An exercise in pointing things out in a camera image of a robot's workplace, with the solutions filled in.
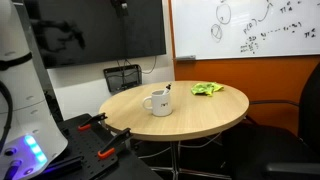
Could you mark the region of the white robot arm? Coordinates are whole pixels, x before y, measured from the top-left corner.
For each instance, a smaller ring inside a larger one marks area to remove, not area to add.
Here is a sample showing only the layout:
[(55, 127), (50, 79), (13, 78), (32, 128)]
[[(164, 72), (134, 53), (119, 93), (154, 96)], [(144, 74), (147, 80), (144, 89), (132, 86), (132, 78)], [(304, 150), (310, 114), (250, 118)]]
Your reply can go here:
[(0, 180), (31, 179), (67, 147), (48, 108), (20, 17), (0, 0)]

